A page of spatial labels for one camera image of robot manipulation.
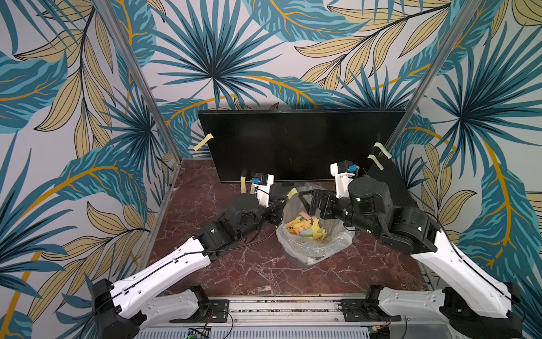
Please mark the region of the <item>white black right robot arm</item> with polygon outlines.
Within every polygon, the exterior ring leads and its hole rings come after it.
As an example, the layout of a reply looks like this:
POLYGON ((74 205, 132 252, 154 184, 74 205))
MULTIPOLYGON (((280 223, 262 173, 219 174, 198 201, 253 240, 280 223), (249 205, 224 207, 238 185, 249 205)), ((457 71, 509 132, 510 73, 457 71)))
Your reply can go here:
POLYGON ((446 282, 432 291, 408 291, 374 285, 351 310, 376 320, 417 316, 441 321, 468 338, 520 338, 522 316, 513 311, 521 291, 479 268, 451 242, 440 224, 413 206, 395 206, 388 185, 364 175, 343 192, 299 193, 310 216, 340 220, 366 231, 382 244, 430 268, 446 282))

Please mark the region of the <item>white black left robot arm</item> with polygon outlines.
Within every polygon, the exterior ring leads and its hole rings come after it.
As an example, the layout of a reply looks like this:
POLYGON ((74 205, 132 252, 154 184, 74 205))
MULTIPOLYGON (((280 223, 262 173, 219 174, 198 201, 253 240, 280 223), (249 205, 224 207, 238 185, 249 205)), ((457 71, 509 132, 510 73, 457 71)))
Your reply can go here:
POLYGON ((288 198, 263 197, 266 204, 255 195, 240 194, 217 220, 153 265, 123 280, 96 282, 91 295, 98 337, 135 338, 151 326, 204 319, 210 300, 202 287, 193 286, 176 295, 161 294, 230 251, 254 245, 262 226, 280 225, 288 198))

